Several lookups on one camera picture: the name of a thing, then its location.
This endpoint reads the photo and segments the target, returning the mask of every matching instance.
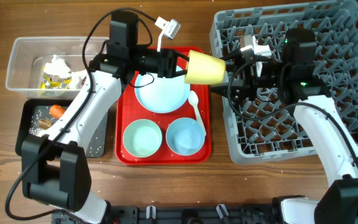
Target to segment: spoon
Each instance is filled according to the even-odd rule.
[[[198,124],[203,128],[204,136],[206,135],[205,126],[203,123],[203,120],[201,119],[200,112],[198,111],[198,96],[196,92],[193,90],[190,91],[189,98],[188,98],[189,104],[194,107],[194,112],[196,113],[196,120]]]

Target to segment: table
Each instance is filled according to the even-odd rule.
[[[154,17],[180,21],[182,27],[174,41],[164,45],[195,45],[210,53],[209,31],[216,12],[242,7],[257,7],[302,2],[280,1],[97,1],[0,0],[0,223],[14,223],[4,212],[4,202],[11,185],[21,172],[21,159],[14,152],[22,107],[26,99],[7,91],[6,68],[13,41],[26,36],[86,36],[94,23],[117,7],[134,7]],[[149,25],[154,39],[159,29]],[[108,36],[108,21],[102,22],[95,36]],[[139,42],[148,42],[140,28]],[[113,153],[114,119],[108,127],[106,154],[89,159],[93,178],[92,191],[113,205],[202,206],[269,203],[272,197],[302,194],[319,200],[327,191],[324,169],[317,156],[251,166],[232,163],[227,148],[221,97],[211,94],[211,131],[213,153],[204,163],[192,166],[128,167]],[[31,215],[50,207],[24,198],[21,186],[13,197],[12,212]],[[50,223],[50,217],[31,223]]]

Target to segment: wooden surface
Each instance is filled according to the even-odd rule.
[[[21,159],[14,152],[22,107],[26,99],[5,89],[6,68],[13,41],[27,36],[86,36],[94,23],[117,7],[135,7],[165,19],[175,18],[181,29],[165,45],[195,45],[210,51],[209,30],[216,12],[242,7],[268,6],[301,1],[59,1],[0,0],[0,223],[13,223],[4,212],[8,190],[21,171]],[[146,20],[157,39],[158,28]],[[147,42],[140,28],[140,42]],[[108,36],[108,21],[94,33]],[[108,138],[106,155],[90,159],[92,190],[113,205],[216,205],[270,202],[280,195],[304,194],[319,200],[328,189],[317,156],[251,166],[232,163],[223,124],[221,97],[211,94],[213,153],[193,166],[127,167],[113,153],[114,139]],[[108,136],[114,134],[114,122]],[[30,215],[50,207],[25,199],[21,186],[12,200],[12,211]],[[50,223],[50,217],[30,223]]]

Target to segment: carrot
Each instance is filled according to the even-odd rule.
[[[63,116],[63,113],[65,112],[66,110],[59,105],[53,105],[49,109],[50,115],[52,115],[54,118],[57,119],[60,119]]]

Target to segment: mint green bowl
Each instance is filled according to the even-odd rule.
[[[151,120],[138,119],[125,129],[123,141],[129,154],[138,158],[149,157],[161,146],[161,129]]]

